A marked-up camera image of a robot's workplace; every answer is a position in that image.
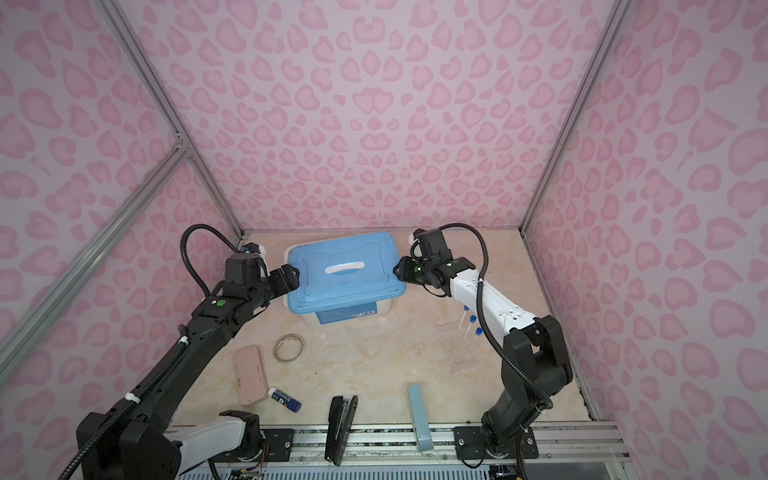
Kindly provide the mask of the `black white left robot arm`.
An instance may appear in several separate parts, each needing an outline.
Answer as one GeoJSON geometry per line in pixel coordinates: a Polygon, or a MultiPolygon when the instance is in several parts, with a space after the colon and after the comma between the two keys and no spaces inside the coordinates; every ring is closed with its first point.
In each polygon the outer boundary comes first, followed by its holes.
{"type": "Polygon", "coordinates": [[[299,287],[298,269],[285,264],[261,276],[240,257],[179,328],[179,338],[138,384],[106,413],[89,413],[76,429],[78,451],[61,473],[69,479],[174,479],[225,452],[263,459],[266,441],[255,414],[227,410],[213,432],[199,430],[199,447],[166,430],[177,407],[217,353],[271,301],[299,287]]]}

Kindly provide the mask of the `blue capped test tube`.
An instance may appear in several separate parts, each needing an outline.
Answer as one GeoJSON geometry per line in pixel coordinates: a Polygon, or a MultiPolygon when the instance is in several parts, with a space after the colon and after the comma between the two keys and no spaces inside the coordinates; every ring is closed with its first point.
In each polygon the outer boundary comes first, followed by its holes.
{"type": "Polygon", "coordinates": [[[469,324],[465,330],[463,339],[466,340],[470,337],[482,336],[483,329],[480,326],[479,320],[475,315],[472,315],[469,320],[469,324]]]}
{"type": "Polygon", "coordinates": [[[462,313],[462,317],[461,317],[461,319],[460,319],[460,321],[459,321],[459,323],[458,323],[458,327],[457,327],[457,330],[458,330],[458,331],[460,331],[460,330],[462,329],[462,327],[463,327],[463,324],[464,324],[464,320],[466,319],[466,317],[467,317],[467,315],[468,315],[468,312],[469,312],[469,307],[468,307],[468,306],[466,306],[466,305],[464,305],[464,306],[463,306],[463,313],[462,313]]]}

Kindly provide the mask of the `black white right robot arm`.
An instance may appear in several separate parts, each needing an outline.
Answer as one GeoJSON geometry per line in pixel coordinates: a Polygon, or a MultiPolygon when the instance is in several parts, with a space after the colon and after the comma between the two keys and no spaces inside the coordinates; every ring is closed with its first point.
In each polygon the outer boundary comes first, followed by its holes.
{"type": "Polygon", "coordinates": [[[537,316],[506,297],[461,257],[443,262],[402,257],[398,280],[433,287],[474,312],[482,334],[501,358],[503,391],[481,419],[480,440],[488,456],[521,456],[531,425],[553,408],[553,397],[573,380],[561,324],[537,316]]]}

